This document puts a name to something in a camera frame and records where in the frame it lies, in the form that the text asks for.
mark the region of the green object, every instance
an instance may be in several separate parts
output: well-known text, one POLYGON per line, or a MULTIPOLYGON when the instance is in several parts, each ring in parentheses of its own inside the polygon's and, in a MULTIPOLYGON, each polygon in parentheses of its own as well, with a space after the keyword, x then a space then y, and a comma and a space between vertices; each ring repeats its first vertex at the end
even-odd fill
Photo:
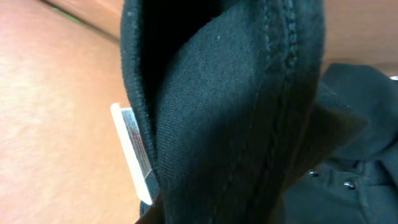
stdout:
POLYGON ((61 14, 64 15, 65 17, 67 17, 67 18, 69 18, 69 19, 71 19, 71 20, 73 20, 73 21, 75 21, 75 22, 80 22, 80 20, 78 20, 77 18, 75 18, 75 17, 73 17, 73 16, 67 14, 66 12, 62 11, 61 9, 58 9, 58 8, 56 8, 56 7, 53 7, 52 9, 53 9, 54 11, 57 11, 57 12, 61 13, 61 14))

